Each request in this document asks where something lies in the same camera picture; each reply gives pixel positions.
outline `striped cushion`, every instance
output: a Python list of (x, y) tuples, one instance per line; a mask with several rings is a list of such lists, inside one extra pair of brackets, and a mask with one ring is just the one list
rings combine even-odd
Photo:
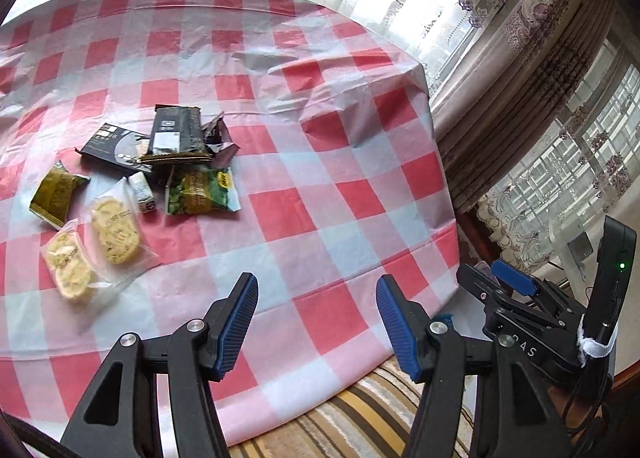
[[(231, 448), (232, 458), (394, 458), (409, 440), (422, 385), (388, 359), (288, 424)], [(453, 456), (468, 458), (473, 422), (463, 407)]]

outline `metal screw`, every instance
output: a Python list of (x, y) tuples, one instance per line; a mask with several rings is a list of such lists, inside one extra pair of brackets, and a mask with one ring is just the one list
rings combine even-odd
[(120, 344), (123, 346), (132, 346), (136, 342), (135, 333), (125, 333), (122, 337), (120, 337)]
[(439, 334), (443, 334), (443, 333), (447, 333), (447, 325), (444, 323), (441, 323), (439, 321), (436, 321), (434, 323), (431, 323), (429, 325), (429, 329), (433, 332), (433, 333), (439, 333)]
[(505, 348), (511, 348), (516, 343), (510, 335), (498, 335), (498, 344)]
[(187, 329), (190, 332), (199, 332), (204, 328), (204, 321), (202, 319), (191, 319), (187, 323)]

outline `white velcro band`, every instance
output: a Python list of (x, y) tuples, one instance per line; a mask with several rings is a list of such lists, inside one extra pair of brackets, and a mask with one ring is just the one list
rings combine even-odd
[(584, 337), (584, 330), (582, 329), (582, 321), (584, 319), (584, 314), (580, 317), (580, 324), (578, 324), (578, 358), (580, 359), (580, 363), (582, 367), (584, 367), (587, 363), (587, 355), (593, 357), (594, 359), (601, 359), (610, 354), (613, 349), (613, 344), (616, 342), (616, 336), (618, 335), (618, 323), (613, 328), (613, 333), (611, 334), (611, 338), (609, 339), (609, 344), (604, 345), (597, 343), (591, 338)]

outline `red and white tablecloth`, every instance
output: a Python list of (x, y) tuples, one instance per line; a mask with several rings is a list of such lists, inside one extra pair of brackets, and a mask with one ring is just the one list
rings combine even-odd
[[(60, 158), (92, 177), (77, 215), (118, 175), (74, 148), (105, 121), (149, 133), (157, 103), (200, 106), (203, 120), (225, 112), (242, 210), (145, 216), (161, 266), (87, 325), (49, 277), (39, 251), (53, 231), (28, 203)], [(173, 332), (242, 271), (260, 301), (236, 368), (212, 385), (229, 443), (302, 414), (391, 353), (380, 275), (430, 314), (457, 287), (421, 65), (305, 0), (48, 2), (0, 28), (0, 128), (0, 404), (57, 438), (121, 333)]]

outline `biscuit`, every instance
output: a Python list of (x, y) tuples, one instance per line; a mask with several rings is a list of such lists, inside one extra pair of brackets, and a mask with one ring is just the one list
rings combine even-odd
[(63, 232), (53, 237), (47, 245), (45, 261), (63, 297), (78, 299), (90, 292), (93, 272), (75, 233)]
[(110, 263), (126, 263), (138, 251), (140, 233), (121, 201), (112, 197), (98, 200), (92, 208), (92, 226)]

